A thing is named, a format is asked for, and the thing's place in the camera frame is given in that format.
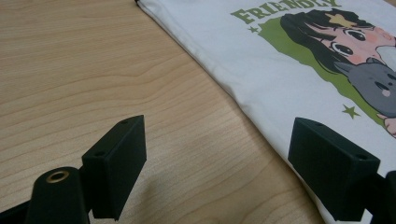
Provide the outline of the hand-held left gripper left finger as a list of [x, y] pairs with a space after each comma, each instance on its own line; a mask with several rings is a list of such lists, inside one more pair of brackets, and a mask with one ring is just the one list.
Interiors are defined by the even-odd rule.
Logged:
[[118, 122], [82, 156], [95, 218], [120, 218], [146, 160], [143, 115]]

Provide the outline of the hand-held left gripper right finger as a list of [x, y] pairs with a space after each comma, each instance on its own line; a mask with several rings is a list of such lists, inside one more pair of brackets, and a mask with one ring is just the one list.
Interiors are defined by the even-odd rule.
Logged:
[[380, 159], [311, 119], [294, 121], [288, 161], [338, 221], [360, 221], [364, 182], [377, 174]]

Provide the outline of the white printed t-shirt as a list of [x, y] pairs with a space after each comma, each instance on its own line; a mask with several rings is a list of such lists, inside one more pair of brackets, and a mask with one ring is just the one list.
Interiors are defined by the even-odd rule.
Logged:
[[287, 156], [298, 117], [396, 170], [396, 7], [385, 0], [137, 0]]

